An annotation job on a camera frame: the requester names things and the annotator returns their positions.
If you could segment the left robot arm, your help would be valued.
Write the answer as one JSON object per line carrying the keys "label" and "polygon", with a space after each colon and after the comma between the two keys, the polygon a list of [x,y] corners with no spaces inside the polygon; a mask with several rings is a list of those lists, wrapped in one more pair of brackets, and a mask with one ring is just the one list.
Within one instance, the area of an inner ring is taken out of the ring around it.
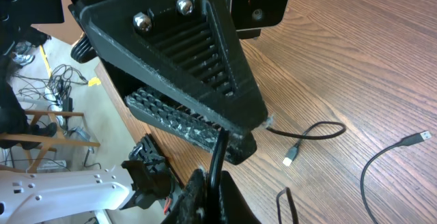
{"label": "left robot arm", "polygon": [[[267,109],[226,0],[71,0],[84,31],[77,61],[99,57],[135,118],[210,152],[166,223],[256,223],[223,163],[257,149],[253,129]],[[1,0],[1,56],[28,26],[60,23],[61,0]],[[94,171],[1,173],[1,222],[37,223],[89,210],[149,208],[176,181],[144,143],[120,165]]]}

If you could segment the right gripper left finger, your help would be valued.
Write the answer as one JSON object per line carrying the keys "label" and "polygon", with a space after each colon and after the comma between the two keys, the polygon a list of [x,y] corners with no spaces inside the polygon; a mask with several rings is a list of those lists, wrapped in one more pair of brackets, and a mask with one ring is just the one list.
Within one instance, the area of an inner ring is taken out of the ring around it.
{"label": "right gripper left finger", "polygon": [[206,219],[206,173],[196,169],[162,224],[202,224]]}

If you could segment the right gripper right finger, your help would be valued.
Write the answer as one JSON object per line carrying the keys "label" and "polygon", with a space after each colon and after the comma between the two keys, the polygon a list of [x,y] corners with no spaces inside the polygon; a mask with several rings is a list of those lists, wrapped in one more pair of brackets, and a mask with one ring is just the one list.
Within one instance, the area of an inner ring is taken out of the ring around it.
{"label": "right gripper right finger", "polygon": [[219,185],[220,223],[260,224],[228,171],[221,172]]}

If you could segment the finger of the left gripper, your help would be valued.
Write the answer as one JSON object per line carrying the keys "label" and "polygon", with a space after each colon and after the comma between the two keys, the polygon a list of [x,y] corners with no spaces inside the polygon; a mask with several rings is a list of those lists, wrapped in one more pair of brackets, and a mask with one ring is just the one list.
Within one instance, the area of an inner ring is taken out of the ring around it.
{"label": "finger of the left gripper", "polygon": [[230,13],[211,0],[78,2],[78,17],[98,56],[238,134],[268,111]]}
{"label": "finger of the left gripper", "polygon": [[[138,120],[169,132],[209,153],[214,151],[221,126],[205,116],[152,87],[141,87],[127,95],[124,101]],[[230,133],[225,160],[238,165],[256,150],[257,145],[251,133],[247,135]]]}

